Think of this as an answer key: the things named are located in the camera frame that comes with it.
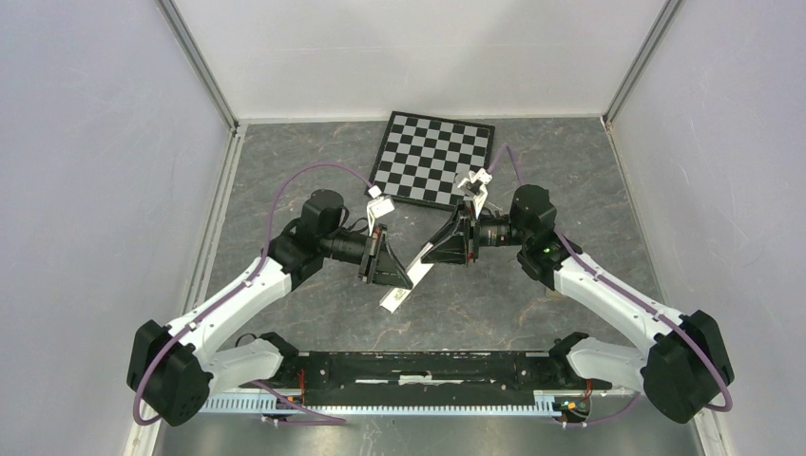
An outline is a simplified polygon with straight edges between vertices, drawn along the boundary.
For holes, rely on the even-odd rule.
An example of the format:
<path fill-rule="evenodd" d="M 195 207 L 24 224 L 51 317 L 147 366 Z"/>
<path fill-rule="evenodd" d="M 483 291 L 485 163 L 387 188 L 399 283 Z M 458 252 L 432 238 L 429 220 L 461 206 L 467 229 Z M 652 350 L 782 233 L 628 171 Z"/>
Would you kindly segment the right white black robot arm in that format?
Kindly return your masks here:
<path fill-rule="evenodd" d="M 516 246 L 530 279 L 582 304 L 629 342 L 614 345 L 581 332 L 566 337 L 548 363 L 556 385 L 603 380 L 645 396 L 680 424 L 702 409 L 731 411 L 735 373 L 718 322 L 702 310 L 666 306 L 618 279 L 556 229 L 556 215 L 548 190 L 535 184 L 516 189 L 506 214 L 463 202 L 432 236 L 421 260 L 467 265 L 483 247 Z"/>

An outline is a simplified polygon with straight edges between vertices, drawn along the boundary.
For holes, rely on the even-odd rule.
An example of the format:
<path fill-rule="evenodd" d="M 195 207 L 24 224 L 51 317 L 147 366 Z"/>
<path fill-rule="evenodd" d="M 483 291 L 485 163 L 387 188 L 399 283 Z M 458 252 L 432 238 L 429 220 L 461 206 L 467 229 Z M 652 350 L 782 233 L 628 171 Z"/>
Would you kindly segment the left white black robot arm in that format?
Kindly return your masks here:
<path fill-rule="evenodd" d="M 351 229 L 343 197 L 319 189 L 299 217 L 270 239 L 246 270 L 199 307 L 165 325 L 148 320 L 135 332 L 127 385 L 135 393 L 133 415 L 149 426 L 164 420 L 172 427 L 196 415 L 212 395 L 252 381 L 291 385 L 298 361 L 273 342 L 258 338 L 223 350 L 222 344 L 268 305 L 289 295 L 319 272 L 327 259 L 354 264 L 367 284 L 410 289 L 405 267 L 388 241 L 379 218 L 390 214 L 393 199 L 377 187 L 369 191 L 367 226 Z M 148 404 L 155 419 L 145 419 Z"/>

